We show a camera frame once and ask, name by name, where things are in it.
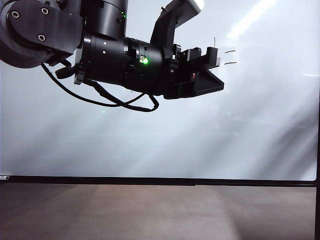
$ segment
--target brown floor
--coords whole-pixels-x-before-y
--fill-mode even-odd
[[[1,240],[313,240],[316,190],[0,185]]]

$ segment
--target gray wall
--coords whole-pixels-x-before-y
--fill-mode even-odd
[[[169,0],[131,0],[127,36],[149,41]],[[225,90],[164,100],[153,113],[74,99],[41,68],[1,66],[1,174],[266,180],[316,178],[319,0],[207,0],[176,31],[212,46]],[[224,54],[228,50],[236,53]],[[224,65],[229,61],[238,64]],[[95,100],[86,86],[65,85]],[[137,93],[106,87],[123,100]],[[150,106],[147,99],[140,101]]]

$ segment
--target bolt head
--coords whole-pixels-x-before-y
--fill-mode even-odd
[[[39,34],[38,35],[38,40],[41,41],[41,42],[44,42],[46,40],[46,36],[43,35],[43,34]]]
[[[20,18],[20,13],[18,11],[12,11],[11,12],[11,16],[14,18],[14,19],[18,19]]]
[[[49,10],[45,7],[41,8],[41,12],[44,14],[44,15],[48,15],[49,14]]]

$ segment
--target black cable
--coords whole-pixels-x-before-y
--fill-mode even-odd
[[[228,65],[228,64],[237,64],[237,62],[236,62],[236,61],[233,61],[233,62],[227,62],[227,63],[225,63],[224,65]]]
[[[93,87],[99,94],[100,96],[108,99],[109,101],[115,103],[115,104],[119,104],[121,107],[124,107],[126,109],[130,109],[130,110],[134,110],[134,111],[139,111],[139,112],[145,112],[145,113],[149,113],[149,112],[153,112],[155,110],[158,109],[159,107],[159,103],[158,101],[155,99],[154,96],[149,95],[149,98],[151,99],[151,101],[154,104],[154,107],[152,109],[149,108],[145,108],[145,107],[140,107],[140,106],[131,106],[126,102],[123,102],[121,100],[119,100],[118,98],[116,98],[115,96],[111,95],[107,90],[105,90],[99,83],[97,83],[96,81],[92,81],[92,80],[84,80],[83,81],[84,84]]]
[[[236,52],[236,50],[226,51],[225,54]]]
[[[65,65],[65,67],[55,71],[55,75],[57,79],[66,79],[76,74],[78,70],[77,64],[71,67],[72,66],[71,62],[69,62],[68,60],[63,60],[61,64]]]
[[[66,68],[71,68],[71,63],[68,62],[67,60],[61,62],[63,65],[66,66]],[[112,96],[114,99],[118,100],[117,104],[107,104],[107,103],[103,103],[103,102],[98,102],[98,101],[94,101],[94,100],[90,100],[87,98],[84,98],[82,96],[79,96],[77,94],[75,94],[74,92],[70,91],[68,88],[66,88],[61,82],[59,82],[55,76],[49,71],[49,69],[45,66],[45,64],[41,64],[41,67],[43,68],[43,70],[48,74],[48,76],[62,89],[64,90],[66,93],[68,93],[69,95],[90,103],[90,104],[95,104],[95,105],[99,105],[99,106],[103,106],[103,107],[109,107],[109,108],[117,108],[117,107],[125,107],[131,110],[135,110],[135,111],[140,111],[140,112],[153,112],[155,111],[158,107],[159,107],[159,103],[157,102],[157,100],[154,98],[154,96],[149,96],[150,99],[152,100],[152,102],[154,103],[154,108],[153,109],[148,109],[148,108],[143,108],[143,107],[135,107],[135,106],[130,106],[129,104],[132,104],[134,102],[136,102],[137,100],[139,100],[140,98],[142,98],[144,95],[146,95],[145,93],[140,94],[139,96],[137,96],[136,98],[128,101],[128,102],[122,102],[119,99],[115,98],[114,96]]]

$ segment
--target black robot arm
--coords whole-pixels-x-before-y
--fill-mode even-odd
[[[75,74],[76,84],[90,85],[117,107],[129,109],[97,82],[147,94],[154,103],[153,96],[192,98],[224,88],[209,71],[220,64],[217,48],[208,47],[202,56],[200,48],[181,51],[174,44],[175,29],[202,10],[203,0],[163,6],[150,43],[126,37],[128,0],[0,1],[0,58],[14,67],[64,63],[58,78]],[[66,58],[75,50],[71,67]]]

